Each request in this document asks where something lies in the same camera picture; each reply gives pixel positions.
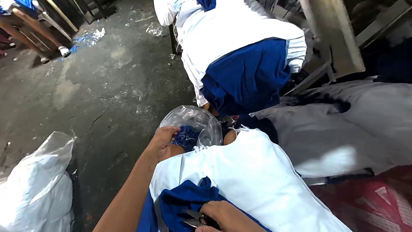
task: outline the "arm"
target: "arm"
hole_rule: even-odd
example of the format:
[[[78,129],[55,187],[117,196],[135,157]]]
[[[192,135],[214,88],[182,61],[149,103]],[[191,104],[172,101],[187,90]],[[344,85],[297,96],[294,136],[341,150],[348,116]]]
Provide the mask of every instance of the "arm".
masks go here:
[[[156,165],[172,156],[170,141],[178,130],[173,126],[159,128],[93,232],[136,231]]]

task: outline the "pile of clothes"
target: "pile of clothes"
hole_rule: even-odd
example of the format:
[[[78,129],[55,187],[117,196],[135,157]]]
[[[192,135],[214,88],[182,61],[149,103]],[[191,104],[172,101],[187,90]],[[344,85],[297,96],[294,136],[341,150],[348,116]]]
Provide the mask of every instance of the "pile of clothes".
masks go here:
[[[198,106],[209,102],[221,116],[278,104],[279,90],[305,59],[303,30],[255,0],[154,0],[154,7],[161,25],[176,19]]]

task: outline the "white sleeve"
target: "white sleeve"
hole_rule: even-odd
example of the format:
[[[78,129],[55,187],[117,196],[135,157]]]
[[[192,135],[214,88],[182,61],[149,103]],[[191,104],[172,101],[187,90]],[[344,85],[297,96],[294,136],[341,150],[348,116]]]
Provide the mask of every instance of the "white sleeve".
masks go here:
[[[182,3],[183,0],[154,0],[154,10],[159,23],[162,26],[172,24]]]

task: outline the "hand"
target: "hand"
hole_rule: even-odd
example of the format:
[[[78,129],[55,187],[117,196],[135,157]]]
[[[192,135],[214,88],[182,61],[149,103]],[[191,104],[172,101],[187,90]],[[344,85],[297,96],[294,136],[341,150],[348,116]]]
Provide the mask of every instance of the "hand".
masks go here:
[[[171,152],[170,142],[172,142],[180,128],[177,126],[161,127],[154,134],[152,140],[147,146],[145,153],[149,153],[151,156],[157,156],[158,162],[170,158],[173,154]]]
[[[227,201],[209,201],[202,206],[200,212],[213,218],[223,232],[266,232]],[[210,226],[200,226],[195,232],[219,232],[219,230]]]

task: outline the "sandal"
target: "sandal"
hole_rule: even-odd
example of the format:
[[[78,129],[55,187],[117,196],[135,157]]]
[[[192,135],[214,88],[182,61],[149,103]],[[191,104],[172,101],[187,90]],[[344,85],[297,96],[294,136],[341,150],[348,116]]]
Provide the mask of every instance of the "sandal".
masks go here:
[[[68,57],[71,53],[70,50],[65,46],[60,46],[59,51],[61,53],[61,56],[63,56],[64,58]]]

